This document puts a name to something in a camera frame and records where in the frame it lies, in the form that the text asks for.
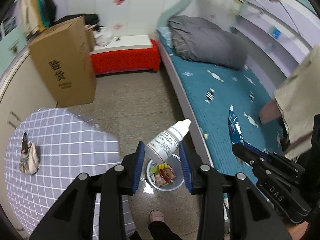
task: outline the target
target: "white tube cap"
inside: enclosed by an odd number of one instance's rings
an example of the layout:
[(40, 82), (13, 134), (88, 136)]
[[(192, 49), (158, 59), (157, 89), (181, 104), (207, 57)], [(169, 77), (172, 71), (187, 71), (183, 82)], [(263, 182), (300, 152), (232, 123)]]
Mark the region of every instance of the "white tube cap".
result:
[(168, 131), (172, 132), (178, 138), (178, 140), (180, 142), (183, 140), (185, 135), (188, 133), (190, 124), (191, 124), (191, 121), (189, 119), (179, 121), (179, 122), (175, 123), (173, 126), (171, 126), (168, 129)]

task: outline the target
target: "bottle label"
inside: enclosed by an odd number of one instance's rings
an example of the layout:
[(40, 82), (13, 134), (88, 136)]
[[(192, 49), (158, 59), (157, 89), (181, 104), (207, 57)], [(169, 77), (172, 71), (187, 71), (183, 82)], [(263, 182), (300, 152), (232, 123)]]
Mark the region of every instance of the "bottle label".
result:
[(178, 148), (176, 140), (167, 132), (163, 131), (159, 133), (148, 145), (156, 151), (163, 160), (163, 157), (168, 157), (175, 152)]

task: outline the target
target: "red cloth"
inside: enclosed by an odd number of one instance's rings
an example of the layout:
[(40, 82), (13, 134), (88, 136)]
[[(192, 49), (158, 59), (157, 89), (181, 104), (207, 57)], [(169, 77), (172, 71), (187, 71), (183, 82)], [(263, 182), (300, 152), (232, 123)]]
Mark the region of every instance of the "red cloth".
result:
[(96, 75), (123, 71), (153, 69), (160, 67), (160, 55), (154, 40), (151, 49), (125, 49), (91, 55)]

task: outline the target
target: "white plastic bottle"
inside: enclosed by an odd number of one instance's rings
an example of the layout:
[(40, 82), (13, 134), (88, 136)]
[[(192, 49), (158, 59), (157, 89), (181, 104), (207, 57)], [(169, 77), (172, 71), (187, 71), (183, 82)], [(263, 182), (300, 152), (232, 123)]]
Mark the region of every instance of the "white plastic bottle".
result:
[(186, 119), (162, 131), (145, 145), (145, 153), (155, 163), (164, 163), (165, 160), (178, 149), (179, 143), (189, 131), (190, 124), (191, 121)]

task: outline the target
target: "teal bed sheet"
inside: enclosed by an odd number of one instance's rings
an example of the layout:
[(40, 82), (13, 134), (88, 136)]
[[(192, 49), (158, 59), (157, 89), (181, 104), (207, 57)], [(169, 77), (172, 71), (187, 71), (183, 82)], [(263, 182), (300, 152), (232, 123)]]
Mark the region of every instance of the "teal bed sheet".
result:
[[(260, 150), (281, 153), (277, 135), (282, 129), (277, 121), (260, 125), (259, 111), (270, 101), (270, 96), (263, 85), (250, 69), (238, 71), (223, 66), (183, 60), (176, 56), (162, 37), (160, 39), (171, 57), (202, 129), (215, 169), (228, 175), (243, 172), (255, 184), (257, 179), (252, 173), (252, 168), (246, 163), (240, 165), (232, 153), (228, 114), (232, 105), (234, 113), (238, 116), (244, 141)], [(212, 94), (208, 94), (211, 90), (214, 90), (214, 100), (211, 100)], [(245, 115), (252, 117), (257, 125), (253, 125), (252, 120), (250, 122)]]

